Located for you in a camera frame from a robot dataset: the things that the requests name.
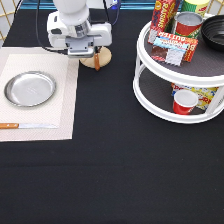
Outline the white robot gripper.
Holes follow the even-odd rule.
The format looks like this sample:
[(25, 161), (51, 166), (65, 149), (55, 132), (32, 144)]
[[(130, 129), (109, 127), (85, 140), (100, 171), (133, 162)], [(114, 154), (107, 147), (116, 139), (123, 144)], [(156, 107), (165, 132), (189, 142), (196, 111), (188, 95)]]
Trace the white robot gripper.
[(112, 43), (111, 24), (104, 22), (91, 25), (89, 14), (50, 13), (47, 32), (52, 47), (66, 49), (67, 54), (75, 58), (90, 58), (94, 55), (95, 47)]

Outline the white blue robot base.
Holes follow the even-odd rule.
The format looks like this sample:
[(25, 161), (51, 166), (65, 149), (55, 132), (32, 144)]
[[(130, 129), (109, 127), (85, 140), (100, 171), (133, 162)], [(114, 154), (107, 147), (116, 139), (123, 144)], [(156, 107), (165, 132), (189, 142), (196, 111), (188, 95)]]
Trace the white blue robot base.
[(91, 9), (110, 9), (118, 3), (119, 0), (87, 0), (87, 6)]

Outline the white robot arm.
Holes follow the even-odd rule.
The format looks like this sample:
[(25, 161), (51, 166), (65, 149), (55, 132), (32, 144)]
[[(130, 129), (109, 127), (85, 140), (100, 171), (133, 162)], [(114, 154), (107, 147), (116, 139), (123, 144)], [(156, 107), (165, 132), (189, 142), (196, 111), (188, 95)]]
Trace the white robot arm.
[(56, 12), (47, 20), (48, 39), (52, 47), (65, 49), (70, 57), (91, 58), (94, 48), (112, 43), (108, 22), (91, 24), (87, 0), (53, 0)]

